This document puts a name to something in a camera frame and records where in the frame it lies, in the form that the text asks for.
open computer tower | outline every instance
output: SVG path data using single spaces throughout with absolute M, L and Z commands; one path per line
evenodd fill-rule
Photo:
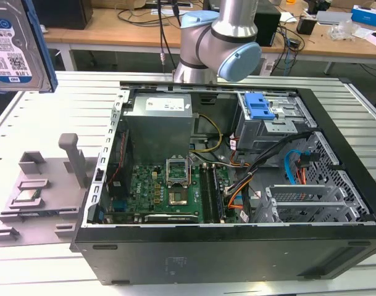
M 311 90 L 121 83 L 74 244 L 103 284 L 331 279 L 376 182 Z

white table leg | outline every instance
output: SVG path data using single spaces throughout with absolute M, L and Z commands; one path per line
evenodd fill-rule
M 326 68 L 324 70 L 324 74 L 325 75 L 329 75 L 329 72 L 332 71 L 332 68 L 333 66 L 335 65 L 335 62 L 329 62 L 327 65 L 326 65 Z
M 264 54 L 262 55 L 264 57 L 264 61 L 261 68 L 261 74 L 260 76 L 270 76 L 275 64 L 275 61 L 277 60 L 278 55 L 276 54 Z
M 77 71 L 77 65 L 75 64 L 74 55 L 69 44 L 60 44 L 57 49 L 62 56 L 64 68 L 66 71 Z

hard disk drive label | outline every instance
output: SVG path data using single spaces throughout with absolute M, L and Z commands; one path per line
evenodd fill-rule
M 22 50 L 12 42 L 14 36 L 15 31 L 10 21 L 0 19 L 0 81 L 27 83 L 31 81 L 31 71 Z
M 174 97 L 150 97 L 146 100 L 147 111 L 184 111 L 183 99 Z

workbench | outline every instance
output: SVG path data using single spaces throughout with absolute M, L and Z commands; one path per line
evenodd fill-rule
M 24 151 L 65 157 L 61 133 L 77 133 L 85 157 L 97 157 L 120 81 L 170 81 L 169 74 L 58 72 L 54 94 L 18 92 L 0 117 L 0 211 L 19 174 Z M 250 76 L 258 87 L 309 88 L 376 180 L 376 109 L 352 85 L 336 78 Z M 329 281 L 239 282 L 155 286 L 102 286 L 80 253 L 69 244 L 0 248 L 0 295 L 274 295 L 348 291 L 376 293 L 376 255 Z
M 303 0 L 296 0 L 295 4 L 287 4 L 282 1 L 277 9 L 286 10 L 295 16 L 302 14 L 307 3 Z M 73 58 L 73 50 L 86 51 L 113 51 L 113 52 L 152 52 L 160 53 L 159 27 L 138 27 L 123 22 L 117 18 L 117 11 L 114 9 L 94 9 L 93 18 L 84 30 L 67 30 L 48 28 L 49 32 L 44 35 L 48 48 L 60 51 L 65 69 L 76 70 Z M 136 14 L 143 14 L 149 10 L 135 10 Z M 348 12 L 346 9 L 331 7 L 329 11 Z M 146 14 L 142 17 L 132 17 L 131 20 L 143 22 L 156 19 L 156 15 Z M 170 21 L 178 26 L 175 19 Z M 365 28 L 374 29 L 364 24 Z M 286 27 L 296 31 L 297 22 L 287 23 Z M 312 35 L 301 35 L 306 46 L 297 56 L 298 60 L 314 60 L 322 62 L 342 62 L 376 64 L 376 46 L 366 40 L 355 38 L 355 41 L 340 40 L 332 41 L 327 32 L 330 26 L 317 24 Z M 164 28 L 170 50 L 174 54 L 180 53 L 180 29 L 172 25 Z M 262 47 L 262 57 L 265 62 L 262 66 L 261 75 L 270 75 L 274 61 L 278 59 L 283 51 L 283 38 L 280 34 L 275 35 L 272 47 Z

ram slot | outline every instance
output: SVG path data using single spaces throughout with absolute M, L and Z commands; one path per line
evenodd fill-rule
M 201 188 L 201 203 L 203 207 L 203 220 L 204 223 L 212 222 L 211 215 L 211 197 L 208 186 L 207 170 L 200 166 L 200 188 Z
M 219 183 L 217 177 L 217 170 L 210 168 L 208 170 L 208 185 L 210 189 L 211 213 L 215 223 L 219 223 L 224 216 L 224 209 L 222 206 L 222 199 L 220 198 Z

